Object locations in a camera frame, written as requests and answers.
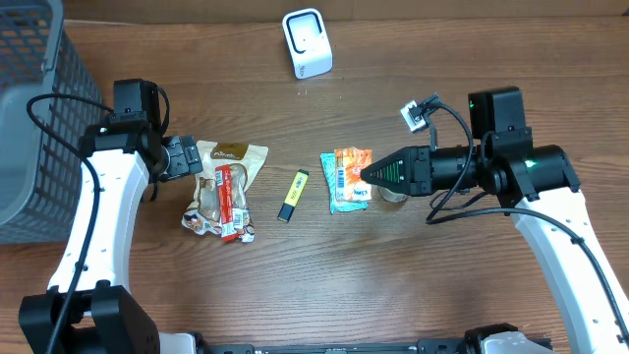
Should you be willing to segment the green lid jar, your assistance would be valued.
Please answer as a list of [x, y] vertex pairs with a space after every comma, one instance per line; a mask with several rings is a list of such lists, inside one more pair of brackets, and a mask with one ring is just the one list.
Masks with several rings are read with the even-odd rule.
[[402, 202], [404, 202], [404, 201], [406, 201], [408, 199], [407, 195], [392, 192], [389, 189], [381, 187], [381, 186], [379, 186], [377, 189], [378, 189], [378, 192], [380, 193], [380, 195], [386, 201], [388, 201], [390, 203], [402, 203]]

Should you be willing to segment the orange snack packet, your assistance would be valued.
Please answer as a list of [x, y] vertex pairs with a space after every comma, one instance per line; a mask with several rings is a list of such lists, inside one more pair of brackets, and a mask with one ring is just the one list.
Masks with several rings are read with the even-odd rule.
[[356, 147], [338, 148], [335, 157], [335, 199], [339, 202], [367, 202], [372, 198], [372, 186], [361, 177], [364, 168], [372, 164], [372, 151]]

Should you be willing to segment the red snack bar wrapper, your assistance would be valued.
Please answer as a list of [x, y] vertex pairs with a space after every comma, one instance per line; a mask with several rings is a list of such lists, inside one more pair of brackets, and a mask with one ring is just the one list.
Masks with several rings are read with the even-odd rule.
[[234, 226], [232, 176], [229, 164], [218, 166], [215, 169], [215, 181], [220, 207], [221, 239], [224, 242], [229, 242], [238, 236]]

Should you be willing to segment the brown cookie bag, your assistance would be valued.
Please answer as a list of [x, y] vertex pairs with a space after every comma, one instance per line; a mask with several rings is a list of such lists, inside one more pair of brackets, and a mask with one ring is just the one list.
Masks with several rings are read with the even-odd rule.
[[256, 232], [246, 192], [262, 170], [269, 148], [208, 141], [197, 142], [197, 148], [202, 172], [195, 175], [193, 201], [182, 216], [182, 225], [224, 242], [253, 242]]

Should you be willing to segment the teal tissue packet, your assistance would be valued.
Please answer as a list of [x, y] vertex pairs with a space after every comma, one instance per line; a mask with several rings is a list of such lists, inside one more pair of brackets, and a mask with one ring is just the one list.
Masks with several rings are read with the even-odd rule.
[[335, 156], [333, 152], [324, 152], [320, 155], [320, 161], [324, 174], [325, 181], [329, 192], [330, 213], [334, 214], [338, 212], [351, 212], [361, 209], [367, 209], [367, 202], [338, 202], [335, 198], [336, 192], [336, 171], [335, 171]]

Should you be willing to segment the yellow highlighter marker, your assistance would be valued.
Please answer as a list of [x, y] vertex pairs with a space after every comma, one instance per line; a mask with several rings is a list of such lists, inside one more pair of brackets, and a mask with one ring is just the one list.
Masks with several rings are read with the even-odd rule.
[[310, 173], [306, 170], [300, 169], [289, 188], [286, 198], [282, 204], [282, 207], [277, 215], [277, 218], [284, 222], [289, 222], [295, 207], [303, 194], [305, 186], [310, 177]]

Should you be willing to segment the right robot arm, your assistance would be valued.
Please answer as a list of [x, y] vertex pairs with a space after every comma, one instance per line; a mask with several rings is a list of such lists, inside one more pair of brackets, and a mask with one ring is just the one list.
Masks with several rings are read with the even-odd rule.
[[428, 224], [488, 214], [510, 217], [536, 256], [575, 353], [628, 350], [628, 298], [591, 224], [581, 181], [557, 145], [536, 147], [516, 87], [472, 92], [470, 118], [434, 94], [400, 113], [411, 132], [436, 137], [431, 114], [461, 125], [464, 147], [403, 147], [365, 167], [362, 179], [394, 194], [434, 196]]

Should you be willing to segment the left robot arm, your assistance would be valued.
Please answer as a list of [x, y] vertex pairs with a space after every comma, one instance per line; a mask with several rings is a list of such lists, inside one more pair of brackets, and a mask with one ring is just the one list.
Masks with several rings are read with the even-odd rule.
[[77, 145], [82, 186], [64, 256], [45, 293], [27, 296], [19, 324], [35, 353], [201, 353], [199, 335], [164, 333], [129, 290], [137, 211], [147, 187], [202, 171], [191, 136], [168, 136], [159, 85], [115, 82], [114, 105]]

